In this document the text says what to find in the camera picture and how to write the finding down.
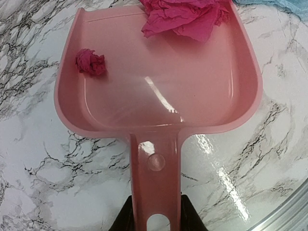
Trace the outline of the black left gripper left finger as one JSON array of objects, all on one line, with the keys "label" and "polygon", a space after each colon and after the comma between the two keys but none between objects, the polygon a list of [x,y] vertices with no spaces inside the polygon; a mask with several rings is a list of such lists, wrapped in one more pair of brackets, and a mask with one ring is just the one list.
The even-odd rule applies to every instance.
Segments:
[{"label": "black left gripper left finger", "polygon": [[125,201],[109,231],[134,231],[132,196]]}]

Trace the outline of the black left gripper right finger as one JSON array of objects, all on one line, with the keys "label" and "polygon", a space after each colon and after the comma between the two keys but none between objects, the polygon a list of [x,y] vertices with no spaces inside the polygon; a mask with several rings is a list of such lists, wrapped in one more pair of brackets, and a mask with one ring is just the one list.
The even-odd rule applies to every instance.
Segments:
[{"label": "black left gripper right finger", "polygon": [[181,195],[181,231],[206,231],[206,227],[187,195]]}]

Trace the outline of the pink plastic dustpan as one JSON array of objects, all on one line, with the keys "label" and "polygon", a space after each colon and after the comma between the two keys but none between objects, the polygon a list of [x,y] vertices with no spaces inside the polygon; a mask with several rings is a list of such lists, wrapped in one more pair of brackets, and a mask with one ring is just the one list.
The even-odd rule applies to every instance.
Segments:
[{"label": "pink plastic dustpan", "polygon": [[[165,216],[180,231],[181,146],[195,134],[222,133],[257,110],[262,76],[232,1],[230,20],[207,42],[173,32],[146,38],[140,5],[86,11],[70,28],[54,89],[63,124],[87,138],[121,137],[130,144],[134,229]],[[105,56],[107,71],[80,73],[81,49]]]}]

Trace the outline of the red paper scrap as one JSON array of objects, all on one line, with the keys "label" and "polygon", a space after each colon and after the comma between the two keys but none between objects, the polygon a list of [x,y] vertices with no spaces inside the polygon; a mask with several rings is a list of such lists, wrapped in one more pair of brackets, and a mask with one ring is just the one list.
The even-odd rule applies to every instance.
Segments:
[{"label": "red paper scrap", "polygon": [[99,76],[107,71],[105,56],[96,55],[95,50],[90,49],[81,49],[76,54],[75,65],[80,73],[91,76]]}]

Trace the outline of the magenta paper sheet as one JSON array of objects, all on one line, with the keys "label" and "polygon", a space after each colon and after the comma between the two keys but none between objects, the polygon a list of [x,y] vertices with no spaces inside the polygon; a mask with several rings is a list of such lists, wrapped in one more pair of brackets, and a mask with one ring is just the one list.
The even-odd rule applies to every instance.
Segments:
[{"label": "magenta paper sheet", "polygon": [[146,38],[165,31],[196,41],[208,41],[214,26],[230,20],[229,0],[141,0]]}]

